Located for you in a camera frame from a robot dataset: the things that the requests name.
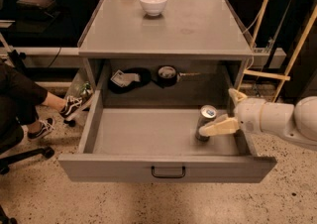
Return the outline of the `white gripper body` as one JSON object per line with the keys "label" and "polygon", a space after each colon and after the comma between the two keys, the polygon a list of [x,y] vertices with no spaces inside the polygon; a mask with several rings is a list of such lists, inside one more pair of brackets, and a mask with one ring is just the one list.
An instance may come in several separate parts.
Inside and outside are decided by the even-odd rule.
{"label": "white gripper body", "polygon": [[263,99],[247,98],[235,107],[235,117],[242,131],[246,133],[261,131],[261,114],[264,104]]}

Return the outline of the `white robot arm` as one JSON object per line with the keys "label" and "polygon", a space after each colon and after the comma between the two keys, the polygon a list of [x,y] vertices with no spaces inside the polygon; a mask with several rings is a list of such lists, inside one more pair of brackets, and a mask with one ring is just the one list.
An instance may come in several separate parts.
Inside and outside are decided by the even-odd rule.
{"label": "white robot arm", "polygon": [[264,133],[280,137],[293,145],[317,150],[317,97],[301,99],[296,105],[251,98],[234,89],[229,95],[235,105],[234,116],[221,115],[199,128],[201,136],[210,137],[244,133]]}

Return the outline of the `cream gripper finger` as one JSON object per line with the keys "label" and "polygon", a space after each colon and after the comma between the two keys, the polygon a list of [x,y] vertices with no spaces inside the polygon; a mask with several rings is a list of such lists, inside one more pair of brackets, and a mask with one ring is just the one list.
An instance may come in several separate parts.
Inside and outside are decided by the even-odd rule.
{"label": "cream gripper finger", "polygon": [[229,88],[228,92],[235,106],[248,98],[245,93],[240,92],[235,88]]}
{"label": "cream gripper finger", "polygon": [[227,114],[221,115],[212,122],[208,122],[198,129],[198,133],[203,137],[217,135],[234,134],[240,129],[238,120],[229,117]]}

